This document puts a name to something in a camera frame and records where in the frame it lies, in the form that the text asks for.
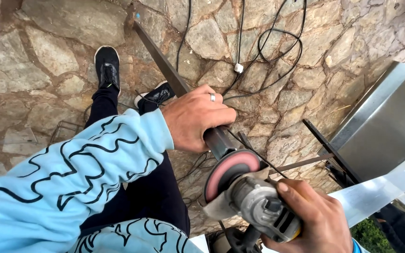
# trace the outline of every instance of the light blue hoodie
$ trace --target light blue hoodie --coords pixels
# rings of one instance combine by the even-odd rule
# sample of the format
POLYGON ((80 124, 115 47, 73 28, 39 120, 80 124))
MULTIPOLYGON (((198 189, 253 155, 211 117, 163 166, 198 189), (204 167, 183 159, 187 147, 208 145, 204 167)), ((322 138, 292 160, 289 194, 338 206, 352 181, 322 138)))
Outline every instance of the light blue hoodie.
POLYGON ((175 226, 149 218, 79 238, 121 182, 148 175, 173 148, 160 110, 130 109, 32 155, 0 177, 0 253, 201 253, 175 226))

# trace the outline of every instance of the black sneaker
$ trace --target black sneaker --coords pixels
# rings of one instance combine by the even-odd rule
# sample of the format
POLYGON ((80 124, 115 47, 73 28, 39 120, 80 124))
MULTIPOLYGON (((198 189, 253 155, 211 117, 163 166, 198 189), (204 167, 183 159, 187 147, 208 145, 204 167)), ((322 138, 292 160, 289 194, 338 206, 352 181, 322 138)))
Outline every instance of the black sneaker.
POLYGON ((174 97, 175 93, 168 82, 163 81, 159 83, 153 91, 149 93, 142 93, 141 96, 137 96, 134 99, 134 104, 137 108, 142 108, 142 105, 145 102, 148 102, 146 99, 142 98, 142 96, 150 101, 161 104, 174 97))
POLYGON ((120 58, 117 51, 108 45, 101 46, 94 55, 94 65, 99 80, 99 89, 115 88, 120 95, 120 58))

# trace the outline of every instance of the white plug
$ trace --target white plug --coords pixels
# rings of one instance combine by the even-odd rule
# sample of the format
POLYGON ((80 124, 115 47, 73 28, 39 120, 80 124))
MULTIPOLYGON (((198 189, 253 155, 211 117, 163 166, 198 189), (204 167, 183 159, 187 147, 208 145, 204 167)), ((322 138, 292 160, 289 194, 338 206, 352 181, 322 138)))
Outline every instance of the white plug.
POLYGON ((243 72, 243 66, 240 65, 239 63, 236 63, 235 66, 233 67, 234 71, 241 74, 243 72))

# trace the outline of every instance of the green plant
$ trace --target green plant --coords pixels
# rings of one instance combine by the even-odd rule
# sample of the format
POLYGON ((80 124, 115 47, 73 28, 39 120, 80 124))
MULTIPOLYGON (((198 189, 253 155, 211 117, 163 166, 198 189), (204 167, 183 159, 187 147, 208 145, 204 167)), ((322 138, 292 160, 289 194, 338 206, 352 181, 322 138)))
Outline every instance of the green plant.
POLYGON ((351 229, 351 235, 366 250, 372 253, 395 253, 384 233, 372 219, 364 219, 351 229))

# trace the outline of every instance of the right hand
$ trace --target right hand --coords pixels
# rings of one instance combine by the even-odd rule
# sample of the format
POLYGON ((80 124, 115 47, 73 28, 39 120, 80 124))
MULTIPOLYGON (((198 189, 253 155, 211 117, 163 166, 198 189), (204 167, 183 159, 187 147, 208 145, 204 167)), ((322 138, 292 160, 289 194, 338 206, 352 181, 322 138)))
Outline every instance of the right hand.
POLYGON ((223 96, 207 84, 167 104, 161 110, 175 149, 196 153, 209 150, 203 139, 205 130, 232 124, 237 117, 234 109, 223 104, 223 96), (210 100, 210 93, 215 93, 214 102, 210 100))
POLYGON ((301 236, 277 243, 262 235, 269 249, 280 253, 352 253, 351 233, 340 202, 315 192, 305 181, 281 179, 277 190, 303 221, 301 236))

